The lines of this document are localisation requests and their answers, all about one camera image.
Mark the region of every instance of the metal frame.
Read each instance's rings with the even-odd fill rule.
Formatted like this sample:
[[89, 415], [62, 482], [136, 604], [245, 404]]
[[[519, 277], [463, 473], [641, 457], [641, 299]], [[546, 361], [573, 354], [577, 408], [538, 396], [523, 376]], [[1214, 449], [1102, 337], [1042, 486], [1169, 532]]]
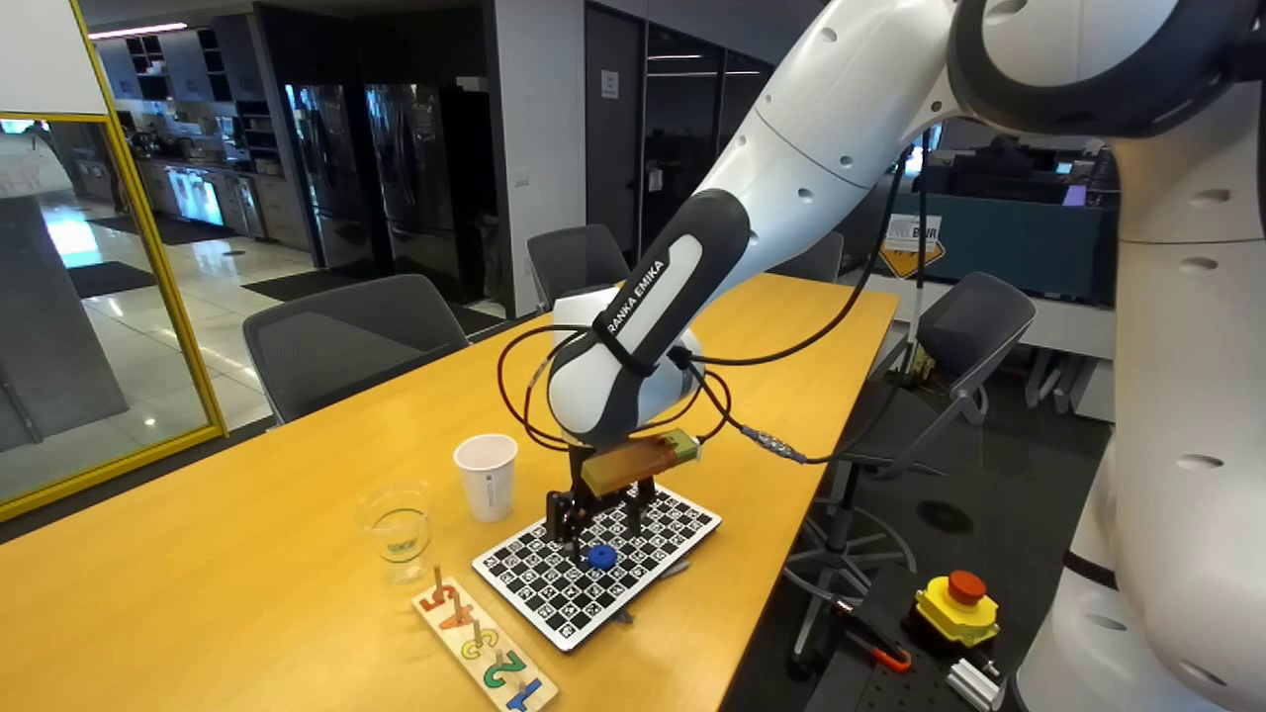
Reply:
[[137, 226], [145, 262], [153, 271], [170, 329], [178, 332], [191, 382], [199, 388], [199, 399], [203, 399], [203, 412], [207, 412], [207, 429], [182, 430], [182, 436], [162, 440], [153, 449], [137, 449], [130, 457], [107, 458], [97, 467], [74, 473], [74, 475], [59, 479], [59, 482], [47, 482], [47, 486], [29, 491], [18, 498], [9, 498], [9, 503], [0, 503], [0, 523], [224, 436], [224, 415], [223, 415], [219, 396], [211, 388], [211, 376], [207, 376], [207, 363], [203, 363], [203, 354], [199, 354], [199, 341], [192, 341], [191, 312], [186, 312], [186, 304], [178, 299], [178, 285], [175, 285], [175, 272], [165, 266], [150, 200], [142, 192], [142, 180], [136, 171], [136, 160], [125, 150], [118, 117], [114, 117], [114, 107], [118, 107], [114, 90], [111, 90], [107, 70], [103, 70], [97, 55], [96, 55], [96, 48], [87, 40], [87, 20], [83, 20], [78, 6], [74, 0], [66, 0], [66, 6], [72, 6], [72, 15], [74, 15], [74, 32], [78, 32], [83, 55], [87, 55], [89, 77], [96, 77], [96, 89], [107, 98], [107, 113], [103, 117], [96, 117], [96, 113], [0, 113], [0, 118], [78, 122], [78, 127], [103, 132], [111, 168], [124, 180], [124, 204], [125, 204], [125, 209], [136, 209], [136, 226]]

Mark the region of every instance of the small wooden block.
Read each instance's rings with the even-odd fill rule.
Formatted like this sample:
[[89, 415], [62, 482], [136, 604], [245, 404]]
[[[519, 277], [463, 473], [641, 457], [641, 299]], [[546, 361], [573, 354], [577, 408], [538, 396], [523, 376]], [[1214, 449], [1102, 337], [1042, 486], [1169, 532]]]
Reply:
[[468, 676], [494, 710], [535, 712], [559, 695], [552, 681], [527, 662], [527, 652], [486, 619], [486, 610], [477, 610], [477, 602], [455, 578], [443, 578], [438, 586], [420, 594], [412, 610], [428, 620], [428, 628], [468, 668]]

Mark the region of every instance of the chessboard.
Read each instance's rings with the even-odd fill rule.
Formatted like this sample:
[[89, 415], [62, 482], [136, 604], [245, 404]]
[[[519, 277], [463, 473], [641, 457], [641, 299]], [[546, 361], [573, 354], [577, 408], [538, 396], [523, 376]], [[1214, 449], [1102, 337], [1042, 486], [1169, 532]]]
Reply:
[[550, 544], [546, 523], [519, 532], [476, 558], [497, 591], [552, 649], [573, 652], [613, 620], [641, 591], [664, 578], [721, 520], [664, 486], [641, 510], [641, 533], [626, 532], [626, 510], [602, 510], [583, 545], [613, 545], [613, 571], [573, 561], [573, 545]]

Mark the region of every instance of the desk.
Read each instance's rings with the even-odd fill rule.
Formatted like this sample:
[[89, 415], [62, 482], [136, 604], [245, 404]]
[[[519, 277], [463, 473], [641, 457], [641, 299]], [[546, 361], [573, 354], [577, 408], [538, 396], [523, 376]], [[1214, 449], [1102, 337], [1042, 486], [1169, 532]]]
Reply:
[[[769, 354], [807, 337], [846, 300], [842, 285], [757, 277], [716, 300], [696, 332], [709, 354]], [[737, 415], [828, 450], [874, 363], [895, 300], [866, 295], [820, 350], [726, 372]], [[477, 688], [412, 619], [358, 533], [358, 503], [382, 482], [432, 498], [432, 550], [559, 681], [559, 710], [716, 710], [762, 614], [824, 479], [725, 430], [664, 482], [725, 523], [680, 578], [631, 602], [560, 657], [472, 558], [540, 520], [567, 486], [567, 457], [523, 440], [514, 516], [477, 527], [451, 449], [510, 430], [494, 357], [514, 332], [358, 393], [0, 545], [0, 710], [477, 710]], [[546, 346], [514, 361], [527, 386]]]

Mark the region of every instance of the glass partition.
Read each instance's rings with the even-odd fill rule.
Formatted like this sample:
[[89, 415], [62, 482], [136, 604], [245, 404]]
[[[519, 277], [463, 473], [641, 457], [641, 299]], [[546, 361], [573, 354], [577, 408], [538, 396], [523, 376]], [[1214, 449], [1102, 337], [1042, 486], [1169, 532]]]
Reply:
[[0, 520], [223, 430], [118, 147], [107, 118], [0, 122]]

